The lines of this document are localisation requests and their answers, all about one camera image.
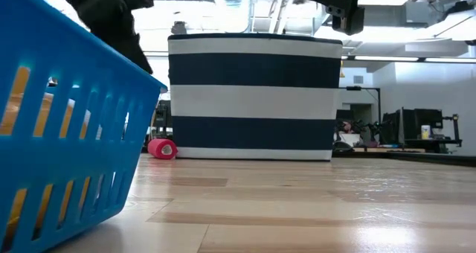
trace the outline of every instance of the striped storage bin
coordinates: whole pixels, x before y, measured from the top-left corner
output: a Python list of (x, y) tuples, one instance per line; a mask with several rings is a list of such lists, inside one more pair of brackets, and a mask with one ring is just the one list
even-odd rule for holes
[(169, 37), (177, 156), (330, 160), (341, 52), (305, 36)]

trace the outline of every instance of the wooden floor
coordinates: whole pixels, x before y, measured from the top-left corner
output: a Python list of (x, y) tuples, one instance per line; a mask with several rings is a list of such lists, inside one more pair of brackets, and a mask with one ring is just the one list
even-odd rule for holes
[(159, 161), (53, 252), (476, 252), (476, 169), (384, 159)]

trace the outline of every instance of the navy blue stripe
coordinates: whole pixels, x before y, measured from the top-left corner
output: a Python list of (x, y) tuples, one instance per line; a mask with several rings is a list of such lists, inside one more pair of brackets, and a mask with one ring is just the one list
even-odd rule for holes
[(334, 120), (174, 116), (178, 147), (331, 150)]
[(172, 54), (171, 85), (337, 89), (341, 60), (276, 54)]
[(196, 34), (178, 34), (169, 36), (169, 40), (183, 39), (203, 39), (203, 38), (257, 38), (257, 39), (279, 39), (279, 40), (298, 40), (307, 42), (325, 42), (330, 44), (342, 45), (341, 40), (320, 39), (310, 36), (290, 36), (272, 33), (196, 33)]

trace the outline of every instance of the white stripe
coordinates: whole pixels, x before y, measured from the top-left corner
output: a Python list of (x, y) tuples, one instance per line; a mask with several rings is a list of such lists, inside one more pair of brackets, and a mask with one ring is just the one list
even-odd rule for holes
[(169, 55), (203, 53), (277, 54), (341, 59), (342, 44), (257, 38), (169, 40)]
[(338, 89), (186, 85), (170, 94), (175, 116), (335, 119)]
[(177, 157), (212, 159), (272, 159), (272, 160), (330, 160), (331, 150), (256, 150), (256, 149), (216, 149), (177, 148)]

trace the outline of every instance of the red tape roll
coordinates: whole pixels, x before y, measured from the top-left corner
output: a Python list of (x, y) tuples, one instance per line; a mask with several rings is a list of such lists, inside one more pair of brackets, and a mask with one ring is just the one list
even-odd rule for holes
[(171, 140), (156, 138), (149, 142), (147, 151), (156, 158), (170, 160), (176, 156), (177, 146)]

